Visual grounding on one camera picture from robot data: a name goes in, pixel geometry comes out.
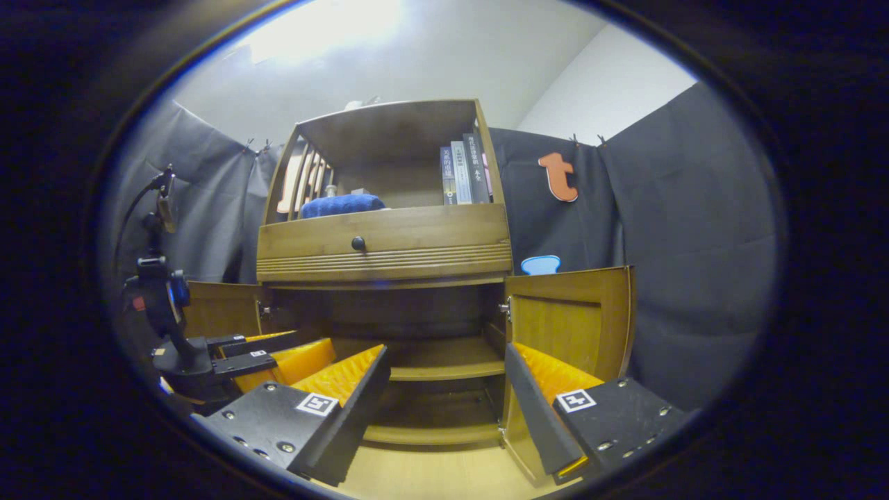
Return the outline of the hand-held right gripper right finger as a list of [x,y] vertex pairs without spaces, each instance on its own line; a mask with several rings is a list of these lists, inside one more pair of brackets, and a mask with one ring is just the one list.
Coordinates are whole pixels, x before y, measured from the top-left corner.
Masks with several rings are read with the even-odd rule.
[[517,342],[506,345],[505,368],[533,452],[556,482],[634,463],[688,421],[632,378],[604,382]]

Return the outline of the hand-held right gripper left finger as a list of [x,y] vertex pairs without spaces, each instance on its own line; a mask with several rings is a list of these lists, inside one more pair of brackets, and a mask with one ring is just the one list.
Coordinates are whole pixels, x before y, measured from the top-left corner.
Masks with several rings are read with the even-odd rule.
[[390,380],[384,344],[295,384],[261,383],[194,421],[241,456],[330,486],[345,481]]

